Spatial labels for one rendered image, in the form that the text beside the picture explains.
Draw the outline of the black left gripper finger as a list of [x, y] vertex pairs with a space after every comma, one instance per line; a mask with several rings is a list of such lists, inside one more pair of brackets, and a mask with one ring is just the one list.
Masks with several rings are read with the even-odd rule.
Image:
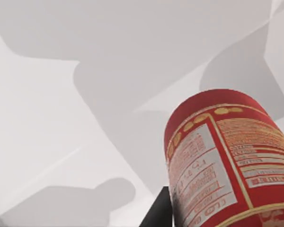
[[168, 186], [162, 188], [139, 227], [173, 227], [173, 208]]

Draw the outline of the red and white can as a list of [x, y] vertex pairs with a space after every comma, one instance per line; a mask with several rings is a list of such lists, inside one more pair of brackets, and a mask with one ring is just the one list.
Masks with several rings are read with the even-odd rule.
[[212, 89], [164, 133], [175, 227], [284, 227], [284, 134], [253, 98]]

